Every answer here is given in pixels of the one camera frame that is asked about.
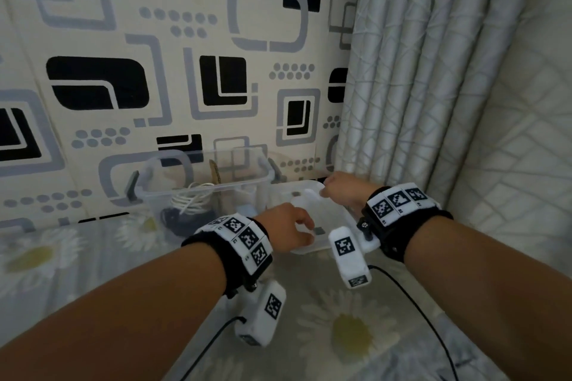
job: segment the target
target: coiled white cable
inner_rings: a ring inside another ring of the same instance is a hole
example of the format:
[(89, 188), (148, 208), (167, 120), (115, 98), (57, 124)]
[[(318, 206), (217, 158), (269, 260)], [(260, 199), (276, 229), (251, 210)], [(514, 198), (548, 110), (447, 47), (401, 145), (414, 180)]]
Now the coiled white cable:
[[(205, 182), (204, 184), (199, 184), (198, 182), (192, 182), (187, 188), (211, 187), (211, 186), (214, 186), (212, 182)], [(171, 205), (173, 206), (173, 208), (179, 210), (179, 214), (187, 214), (187, 215), (202, 214), (212, 209), (211, 206), (212, 195), (213, 195), (212, 190), (209, 190), (205, 193), (198, 193), (196, 195), (179, 194), (171, 198)]]

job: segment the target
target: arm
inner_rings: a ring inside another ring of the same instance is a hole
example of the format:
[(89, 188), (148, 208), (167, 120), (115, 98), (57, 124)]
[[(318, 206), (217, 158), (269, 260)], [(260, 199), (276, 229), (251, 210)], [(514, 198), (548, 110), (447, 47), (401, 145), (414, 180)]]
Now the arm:
[[(312, 242), (301, 208), (282, 204), (256, 219), (273, 249)], [(203, 243), (141, 265), (40, 321), (0, 349), (0, 379), (159, 380), (226, 287), (223, 264)]]
[[(361, 210), (379, 185), (336, 172), (322, 195)], [(445, 313), (513, 379), (572, 379), (572, 280), (455, 221), (434, 217), (405, 266)]]

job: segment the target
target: wallpaper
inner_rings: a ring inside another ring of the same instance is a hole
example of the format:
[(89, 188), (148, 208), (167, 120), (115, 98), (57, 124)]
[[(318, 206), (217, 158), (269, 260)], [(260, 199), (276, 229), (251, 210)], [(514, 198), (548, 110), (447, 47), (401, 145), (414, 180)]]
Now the wallpaper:
[(0, 233), (141, 208), (162, 149), (333, 170), (357, 0), (0, 0)]

